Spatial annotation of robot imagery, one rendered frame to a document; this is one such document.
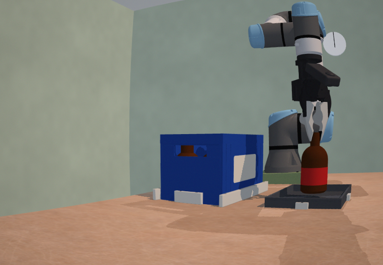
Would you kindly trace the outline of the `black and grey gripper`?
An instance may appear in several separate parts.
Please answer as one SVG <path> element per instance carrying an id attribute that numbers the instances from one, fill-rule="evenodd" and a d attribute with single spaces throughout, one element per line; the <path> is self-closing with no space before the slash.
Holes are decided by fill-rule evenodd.
<path id="1" fill-rule="evenodd" d="M 320 63 L 322 56 L 318 54 L 301 54 L 297 56 L 295 61 L 298 66 L 299 79 L 291 81 L 292 100 L 299 101 L 303 113 L 300 115 L 300 123 L 305 125 L 309 141 L 312 141 L 314 130 L 313 123 L 320 126 L 319 136 L 320 141 L 324 135 L 328 117 L 331 110 L 330 90 L 320 81 L 305 71 L 306 63 Z M 316 103 L 316 112 L 312 117 L 314 105 Z"/>

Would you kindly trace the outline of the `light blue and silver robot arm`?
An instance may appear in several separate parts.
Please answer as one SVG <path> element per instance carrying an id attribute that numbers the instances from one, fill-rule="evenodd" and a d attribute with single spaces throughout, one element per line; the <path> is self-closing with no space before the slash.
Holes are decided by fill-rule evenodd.
<path id="1" fill-rule="evenodd" d="M 270 21 L 269 21 L 270 20 Z M 279 12 L 268 17 L 264 24 L 249 26 L 249 41 L 253 48 L 296 47 L 296 55 L 322 56 L 321 43 L 326 37 L 321 13 L 311 2 L 297 2 L 292 11 Z M 328 87 L 338 87 L 340 77 L 321 63 L 306 63 L 305 71 Z M 297 110 L 284 110 L 269 116 L 269 154 L 265 173 L 301 171 L 298 144 L 310 143 Z M 320 143 L 332 139 L 334 112 L 330 111 Z"/>

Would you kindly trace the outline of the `blue plastic crate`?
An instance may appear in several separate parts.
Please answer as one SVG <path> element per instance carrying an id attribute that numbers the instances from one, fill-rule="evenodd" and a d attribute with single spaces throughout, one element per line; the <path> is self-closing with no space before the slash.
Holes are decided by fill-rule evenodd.
<path id="1" fill-rule="evenodd" d="M 181 145 L 194 145 L 198 157 L 177 156 Z M 161 200 L 174 201 L 178 190 L 203 193 L 203 204 L 219 205 L 219 195 L 263 180 L 263 135 L 164 134 L 160 157 Z"/>

